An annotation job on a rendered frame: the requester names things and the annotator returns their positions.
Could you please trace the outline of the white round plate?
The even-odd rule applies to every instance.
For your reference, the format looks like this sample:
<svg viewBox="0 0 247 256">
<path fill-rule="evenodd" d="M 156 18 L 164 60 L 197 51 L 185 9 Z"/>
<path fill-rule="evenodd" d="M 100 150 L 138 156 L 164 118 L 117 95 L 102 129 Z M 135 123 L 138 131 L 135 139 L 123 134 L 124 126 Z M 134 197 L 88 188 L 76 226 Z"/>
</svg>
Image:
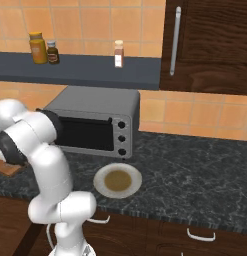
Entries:
<svg viewBox="0 0 247 256">
<path fill-rule="evenodd" d="M 131 176 L 132 183 L 128 189 L 121 192 L 114 192 L 106 187 L 104 178 L 109 172 L 114 170 L 125 171 Z M 102 167 L 97 171 L 93 179 L 93 185 L 95 189 L 105 197 L 113 199 L 124 199 L 135 194 L 140 189 L 142 185 L 142 175 L 135 167 L 129 164 L 112 163 Z"/>
</svg>

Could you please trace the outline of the dark wooden drawer front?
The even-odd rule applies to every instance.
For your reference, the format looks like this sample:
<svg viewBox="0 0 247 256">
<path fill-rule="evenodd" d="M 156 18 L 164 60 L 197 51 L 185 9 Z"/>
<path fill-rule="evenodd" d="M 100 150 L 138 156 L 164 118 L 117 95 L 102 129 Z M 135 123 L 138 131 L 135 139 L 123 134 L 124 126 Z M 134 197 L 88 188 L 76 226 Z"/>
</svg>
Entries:
<svg viewBox="0 0 247 256">
<path fill-rule="evenodd" d="M 155 256 L 247 256 L 247 235 L 202 226 L 150 220 L 148 234 L 153 239 Z M 193 240 L 194 235 L 212 237 L 214 242 Z"/>
<path fill-rule="evenodd" d="M 107 224 L 95 224 L 86 221 L 83 232 L 87 242 L 97 256 L 155 256 L 148 237 L 148 220 L 97 210 L 96 220 L 105 220 Z"/>
</svg>

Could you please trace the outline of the wooden cutting board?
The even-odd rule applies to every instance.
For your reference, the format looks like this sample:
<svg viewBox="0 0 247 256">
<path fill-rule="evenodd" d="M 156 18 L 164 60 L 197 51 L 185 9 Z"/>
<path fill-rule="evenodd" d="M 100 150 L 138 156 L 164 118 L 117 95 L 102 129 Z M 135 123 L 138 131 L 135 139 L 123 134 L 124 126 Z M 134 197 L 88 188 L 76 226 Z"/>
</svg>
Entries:
<svg viewBox="0 0 247 256">
<path fill-rule="evenodd" d="M 3 174 L 5 176 L 12 176 L 15 173 L 17 173 L 20 169 L 22 169 L 22 166 L 10 165 L 0 160 L 0 174 Z"/>
</svg>

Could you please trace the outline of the black toaster oven door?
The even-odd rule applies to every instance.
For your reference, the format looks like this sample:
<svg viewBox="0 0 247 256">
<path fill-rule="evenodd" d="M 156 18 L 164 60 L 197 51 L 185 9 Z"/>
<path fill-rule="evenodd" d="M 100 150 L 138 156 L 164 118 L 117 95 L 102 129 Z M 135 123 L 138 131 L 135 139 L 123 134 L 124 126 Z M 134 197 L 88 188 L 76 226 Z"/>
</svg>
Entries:
<svg viewBox="0 0 247 256">
<path fill-rule="evenodd" d="M 57 145 L 84 149 L 114 150 L 113 125 L 76 124 L 62 125 Z"/>
</svg>

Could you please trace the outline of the grey toaster oven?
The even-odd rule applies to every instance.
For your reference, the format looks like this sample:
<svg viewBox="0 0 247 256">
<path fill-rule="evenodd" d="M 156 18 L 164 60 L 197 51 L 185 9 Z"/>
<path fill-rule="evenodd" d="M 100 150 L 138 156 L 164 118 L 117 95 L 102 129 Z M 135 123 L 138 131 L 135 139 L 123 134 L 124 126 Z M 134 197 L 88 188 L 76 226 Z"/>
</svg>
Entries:
<svg viewBox="0 0 247 256">
<path fill-rule="evenodd" d="M 114 150 L 59 146 L 71 153 L 127 159 L 132 156 L 139 129 L 140 94 L 134 89 L 68 86 L 44 110 L 61 117 L 112 119 Z"/>
</svg>

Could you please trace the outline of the white spice shaker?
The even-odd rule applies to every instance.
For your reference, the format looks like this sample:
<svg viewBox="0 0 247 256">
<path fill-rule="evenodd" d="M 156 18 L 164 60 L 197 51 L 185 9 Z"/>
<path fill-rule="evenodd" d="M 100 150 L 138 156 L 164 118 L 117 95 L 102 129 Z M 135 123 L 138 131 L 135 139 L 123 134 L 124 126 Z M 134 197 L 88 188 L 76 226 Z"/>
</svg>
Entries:
<svg viewBox="0 0 247 256">
<path fill-rule="evenodd" d="M 124 47 L 122 40 L 115 41 L 115 50 L 114 50 L 114 64 L 116 68 L 123 67 L 123 59 L 124 59 Z"/>
</svg>

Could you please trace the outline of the dark brown jar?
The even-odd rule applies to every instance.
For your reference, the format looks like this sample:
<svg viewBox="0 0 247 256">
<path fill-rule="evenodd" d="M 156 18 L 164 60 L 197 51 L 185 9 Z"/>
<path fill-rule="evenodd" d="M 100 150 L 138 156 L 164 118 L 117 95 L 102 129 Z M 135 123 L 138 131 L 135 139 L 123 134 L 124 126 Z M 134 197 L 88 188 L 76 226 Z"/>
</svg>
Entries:
<svg viewBox="0 0 247 256">
<path fill-rule="evenodd" d="M 47 42 L 47 56 L 50 64 L 58 64 L 60 62 L 59 52 L 56 48 L 56 42 L 54 40 Z"/>
</svg>

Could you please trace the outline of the yellow bottle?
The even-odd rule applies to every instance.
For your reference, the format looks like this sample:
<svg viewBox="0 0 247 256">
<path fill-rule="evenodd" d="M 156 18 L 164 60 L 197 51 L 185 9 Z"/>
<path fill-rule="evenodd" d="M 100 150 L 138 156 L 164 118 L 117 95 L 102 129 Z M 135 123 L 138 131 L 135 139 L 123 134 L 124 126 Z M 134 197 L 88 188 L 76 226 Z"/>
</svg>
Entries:
<svg viewBox="0 0 247 256">
<path fill-rule="evenodd" d="M 45 64 L 48 62 L 46 45 L 41 32 L 31 32 L 29 34 L 29 44 L 31 54 L 35 64 Z"/>
</svg>

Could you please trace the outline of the dark wooden cupboard door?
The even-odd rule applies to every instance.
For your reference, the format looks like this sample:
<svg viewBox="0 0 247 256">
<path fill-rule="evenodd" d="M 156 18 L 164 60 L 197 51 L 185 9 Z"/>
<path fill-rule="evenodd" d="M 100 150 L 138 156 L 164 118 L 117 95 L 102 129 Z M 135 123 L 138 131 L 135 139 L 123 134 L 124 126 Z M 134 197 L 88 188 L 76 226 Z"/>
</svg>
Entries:
<svg viewBox="0 0 247 256">
<path fill-rule="evenodd" d="M 30 244 L 25 237 L 31 222 L 24 200 L 0 197 L 0 256 L 27 256 Z"/>
<path fill-rule="evenodd" d="M 170 76 L 177 6 L 181 23 Z M 247 95 L 247 0 L 166 0 L 160 88 Z"/>
</svg>

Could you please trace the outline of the dark grey wall shelf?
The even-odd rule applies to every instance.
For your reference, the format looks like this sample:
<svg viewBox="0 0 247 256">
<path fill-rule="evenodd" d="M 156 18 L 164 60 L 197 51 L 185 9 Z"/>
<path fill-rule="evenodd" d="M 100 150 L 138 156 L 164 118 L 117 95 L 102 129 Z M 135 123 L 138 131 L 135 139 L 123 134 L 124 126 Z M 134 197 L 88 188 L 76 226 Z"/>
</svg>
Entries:
<svg viewBox="0 0 247 256">
<path fill-rule="evenodd" d="M 28 53 L 0 52 L 0 81 L 158 90 L 160 58 L 60 55 L 59 64 L 35 64 Z"/>
</svg>

